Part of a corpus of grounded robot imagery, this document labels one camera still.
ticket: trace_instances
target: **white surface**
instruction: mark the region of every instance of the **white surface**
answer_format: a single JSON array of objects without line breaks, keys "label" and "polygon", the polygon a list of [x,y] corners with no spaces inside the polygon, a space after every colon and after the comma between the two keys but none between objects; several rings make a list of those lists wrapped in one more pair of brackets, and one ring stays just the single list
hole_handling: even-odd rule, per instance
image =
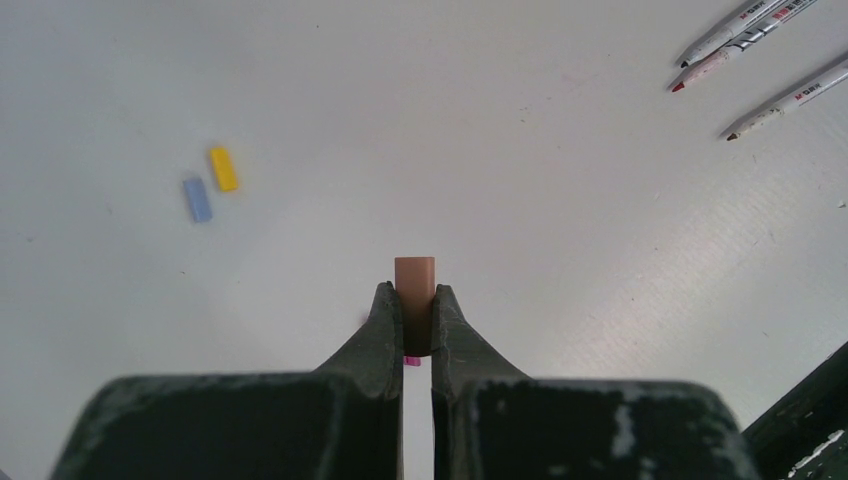
[{"label": "white surface", "polygon": [[718,138],[848,50],[848,2],[667,93],[739,3],[0,3],[0,468],[46,476],[118,375],[317,366],[396,255],[531,375],[693,380],[747,425],[848,340],[848,89]]}]

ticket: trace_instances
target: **small rectangular block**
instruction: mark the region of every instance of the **small rectangular block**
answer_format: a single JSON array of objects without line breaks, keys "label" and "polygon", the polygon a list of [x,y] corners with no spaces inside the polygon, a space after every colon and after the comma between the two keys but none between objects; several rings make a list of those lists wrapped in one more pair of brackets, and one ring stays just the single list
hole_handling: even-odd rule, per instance
[{"label": "small rectangular block", "polygon": [[212,170],[218,179],[218,188],[222,192],[230,192],[238,188],[238,177],[230,161],[230,152],[224,147],[209,149],[209,161],[212,162]]},{"label": "small rectangular block", "polygon": [[183,189],[185,189],[188,208],[191,210],[194,221],[203,223],[211,220],[212,207],[209,205],[209,198],[206,197],[206,187],[203,185],[203,180],[200,177],[185,180]]}]

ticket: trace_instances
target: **scratched black edge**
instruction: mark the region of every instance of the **scratched black edge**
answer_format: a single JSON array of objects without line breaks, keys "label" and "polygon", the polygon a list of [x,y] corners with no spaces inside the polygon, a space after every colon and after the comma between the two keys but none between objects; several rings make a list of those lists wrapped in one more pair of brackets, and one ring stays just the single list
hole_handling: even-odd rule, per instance
[{"label": "scratched black edge", "polygon": [[[848,343],[751,424],[743,436],[763,479],[777,480],[787,478],[839,430],[848,430]],[[848,434],[831,442],[793,476],[848,478]]]}]

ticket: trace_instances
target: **white marker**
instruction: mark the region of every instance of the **white marker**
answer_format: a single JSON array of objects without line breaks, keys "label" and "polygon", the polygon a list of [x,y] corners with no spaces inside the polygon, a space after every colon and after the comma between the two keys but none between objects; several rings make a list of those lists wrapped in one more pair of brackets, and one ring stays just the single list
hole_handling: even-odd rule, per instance
[{"label": "white marker", "polygon": [[781,98],[777,103],[763,110],[753,120],[733,132],[732,135],[727,137],[727,141],[736,140],[742,135],[757,130],[789,112],[798,110],[802,105],[839,85],[846,78],[848,78],[848,61],[842,62],[838,67],[828,70],[807,85]]},{"label": "white marker", "polygon": [[725,43],[733,40],[733,37],[744,32],[748,27],[753,26],[769,14],[781,0],[754,0],[745,6],[745,11],[733,17],[729,22],[722,26],[713,36],[706,39],[703,43],[693,48],[686,60],[683,61],[681,67],[686,68],[689,65],[699,62],[709,54],[723,47]]},{"label": "white marker", "polygon": [[816,1],[817,0],[789,0],[784,2],[768,17],[742,32],[741,35],[738,35],[727,45],[718,49],[717,52],[713,53],[707,57],[706,60],[687,72],[683,77],[683,80],[674,87],[672,92],[683,90],[686,85],[706,77],[715,70],[718,70],[725,63],[728,63],[739,55],[742,55],[742,52],[765,38],[765,36],[769,33],[777,30],[784,23],[795,18],[795,16],[806,10],[810,5],[816,3]]}]

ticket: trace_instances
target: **table surface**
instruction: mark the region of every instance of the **table surface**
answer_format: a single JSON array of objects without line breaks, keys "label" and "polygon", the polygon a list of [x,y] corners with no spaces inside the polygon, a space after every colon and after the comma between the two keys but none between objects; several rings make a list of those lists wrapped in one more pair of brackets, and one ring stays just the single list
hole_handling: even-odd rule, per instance
[{"label": "table surface", "polygon": [[848,2],[670,94],[740,6],[0,3],[0,469],[46,476],[116,376],[317,366],[405,255],[527,373],[700,382],[746,426],[848,340],[848,87],[720,134],[848,51]]}]

